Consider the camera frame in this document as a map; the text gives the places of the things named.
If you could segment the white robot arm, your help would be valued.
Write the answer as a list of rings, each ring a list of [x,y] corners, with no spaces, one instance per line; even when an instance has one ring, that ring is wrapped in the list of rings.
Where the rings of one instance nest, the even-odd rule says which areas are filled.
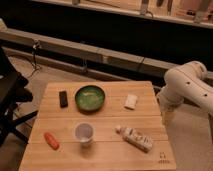
[[[191,61],[169,69],[164,75],[165,85],[157,93],[163,123],[174,118],[173,111],[188,99],[213,117],[213,87],[204,82],[205,65]]]

